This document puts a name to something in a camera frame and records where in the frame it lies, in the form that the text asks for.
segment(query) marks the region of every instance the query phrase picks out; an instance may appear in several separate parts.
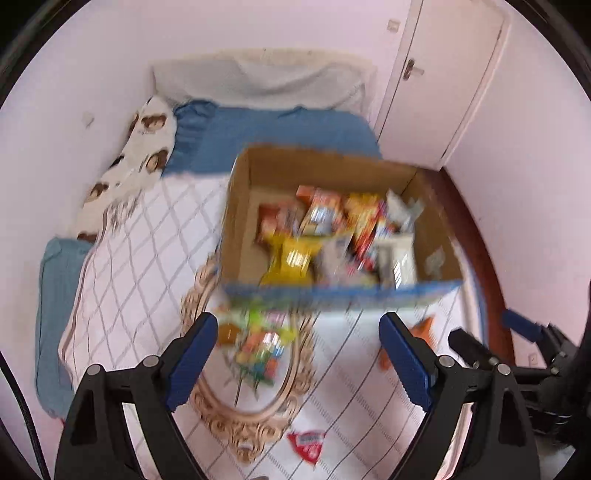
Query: doorframe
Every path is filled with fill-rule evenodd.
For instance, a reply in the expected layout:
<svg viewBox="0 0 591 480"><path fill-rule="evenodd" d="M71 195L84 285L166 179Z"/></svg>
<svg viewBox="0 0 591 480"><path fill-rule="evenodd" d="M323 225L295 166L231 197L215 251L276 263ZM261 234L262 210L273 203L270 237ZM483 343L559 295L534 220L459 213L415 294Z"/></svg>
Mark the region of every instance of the doorframe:
<svg viewBox="0 0 591 480"><path fill-rule="evenodd" d="M379 108L378 117L374 125L374 133L376 137L378 137L378 140L384 130L388 112L394 101L394 95L396 95L396 90L398 89L400 78L402 77L402 71L404 70L404 66L408 59L408 52L410 51L410 45L413 42L414 33L417 29L418 17L421 13L422 7L423 0L411 0L407 21L404 25L402 38L400 39L400 46L398 47L398 53L396 54L392 73L390 74L388 86L384 93L384 99L382 100L382 105Z"/></svg>
<svg viewBox="0 0 591 480"><path fill-rule="evenodd" d="M374 125L374 133L378 137L378 140L382 136L382 132L384 130L384 125L386 124L386 119L388 117L390 108L394 101L394 96L396 95L396 91L398 90L398 85L402 79L402 72L404 71L404 66L408 60L408 54L410 52L410 47L413 42L414 34L417 29L418 20L421 14L421 9L423 7L424 0L411 0L411 6L408 13L407 22L404 28L404 32L402 33L402 39L400 41L400 47L398 48L398 54L396 55L396 59L394 61L394 66L392 67L392 74L390 75L390 80L388 81L388 86L386 87L386 92L384 94L384 100L382 101L382 105L378 112L378 117L376 119L376 123ZM495 9L502 17L502 24L501 30L499 35L496 39L495 47L492 51L491 58L486 66L484 74L478 84L478 88L462 118L462 121L457 127L456 132L453 134L452 139L449 142L445 152L443 153L442 157L439 159L437 164L434 166L434 169L440 170L452 156L453 152L457 148L460 140L462 139L463 134L465 133L468 125L471 123L472 119L474 118L474 114L478 110L482 99L488 90L488 87L491 83L492 78L496 72L496 68L499 64L501 59L502 53L505 50L505 45L507 43L507 39L509 37L509 31L511 29L511 17L508 12L499 6L499 3L495 0L480 0L485 4L489 5L491 8Z"/></svg>

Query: blue bedsheet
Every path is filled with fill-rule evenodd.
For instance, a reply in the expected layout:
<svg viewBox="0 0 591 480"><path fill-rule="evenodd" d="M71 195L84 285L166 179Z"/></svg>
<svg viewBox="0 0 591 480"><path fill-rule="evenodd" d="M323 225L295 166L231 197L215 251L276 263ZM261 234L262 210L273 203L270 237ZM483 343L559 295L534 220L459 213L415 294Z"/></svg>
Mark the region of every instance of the blue bedsheet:
<svg viewBox="0 0 591 480"><path fill-rule="evenodd" d="M334 110L253 110L194 100L174 111L177 134L163 175L229 172L252 143L310 147L381 158L378 142L360 116Z"/></svg>
<svg viewBox="0 0 591 480"><path fill-rule="evenodd" d="M70 377L57 350L78 288L78 278L92 245L73 238L53 238L39 272L39 307L35 324L35 389L43 409L66 418L74 398Z"/></svg>

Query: grid pattern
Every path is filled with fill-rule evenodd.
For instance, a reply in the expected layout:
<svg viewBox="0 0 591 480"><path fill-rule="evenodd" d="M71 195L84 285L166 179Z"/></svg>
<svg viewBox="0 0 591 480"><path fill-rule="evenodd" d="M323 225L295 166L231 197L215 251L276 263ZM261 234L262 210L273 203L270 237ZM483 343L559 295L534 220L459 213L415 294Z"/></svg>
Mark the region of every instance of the grid pattern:
<svg viewBox="0 0 591 480"><path fill-rule="evenodd" d="M107 210L64 352L74 386L93 363L134 367L179 336L181 298L219 240L226 186L227 177L171 177Z"/></svg>
<svg viewBox="0 0 591 480"><path fill-rule="evenodd" d="M226 185L227 177L169 177L137 197L135 205L110 209L109 227L87 259L73 311L72 341L63 359L74 386L92 363L106 369L133 367L143 357L161 353L180 334L181 298L216 248ZM399 309L398 314L409 326L425 314L434 315L437 353L457 358L446 339L452 329L469 327L462 295L456 290L428 308ZM304 396L292 427L327 431L316 469L302 463L286 438L267 445L251 465L240 464L197 412L188 404L179 407L175 421L209 478L389 477L423 414L410 403L394 369L378 368L377 327L383 313L321 312L314 324L316 384ZM125 405L124 411L144 475L158 479L135 409Z"/></svg>

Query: cardboard box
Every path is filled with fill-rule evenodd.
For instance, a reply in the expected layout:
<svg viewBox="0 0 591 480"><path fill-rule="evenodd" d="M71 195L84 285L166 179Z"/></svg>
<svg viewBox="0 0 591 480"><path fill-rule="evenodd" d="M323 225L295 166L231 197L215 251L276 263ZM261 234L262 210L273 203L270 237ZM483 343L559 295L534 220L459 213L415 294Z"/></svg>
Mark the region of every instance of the cardboard box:
<svg viewBox="0 0 591 480"><path fill-rule="evenodd" d="M260 203L294 199L299 185L340 193L398 193L422 213L415 223L414 253L420 283L399 289L376 287L259 286L269 252L255 243ZM374 158L299 148L256 145L236 160L223 223L221 282L233 303L265 307L396 308L429 304L461 285L450 229L434 194L415 167Z"/></svg>

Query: door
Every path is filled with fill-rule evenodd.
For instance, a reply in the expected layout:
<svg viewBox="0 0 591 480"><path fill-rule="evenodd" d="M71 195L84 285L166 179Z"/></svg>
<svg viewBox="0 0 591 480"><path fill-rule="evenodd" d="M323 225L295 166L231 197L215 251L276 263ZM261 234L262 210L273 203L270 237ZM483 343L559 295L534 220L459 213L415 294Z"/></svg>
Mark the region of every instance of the door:
<svg viewBox="0 0 591 480"><path fill-rule="evenodd" d="M439 167L479 88L502 24L501 13L485 0L423 0L379 136L384 158Z"/></svg>

